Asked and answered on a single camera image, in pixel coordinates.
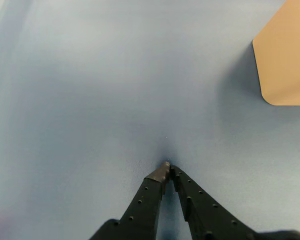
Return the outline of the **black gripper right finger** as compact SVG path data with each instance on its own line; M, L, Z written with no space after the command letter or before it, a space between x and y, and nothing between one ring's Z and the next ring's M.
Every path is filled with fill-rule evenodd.
M193 240L255 240L257 233L242 223L177 166L170 177Z

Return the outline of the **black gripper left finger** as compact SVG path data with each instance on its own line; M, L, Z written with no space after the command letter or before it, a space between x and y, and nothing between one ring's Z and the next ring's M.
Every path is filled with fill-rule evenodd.
M163 164L143 179L120 219L106 221L92 240L155 240L162 197L170 178L170 163Z

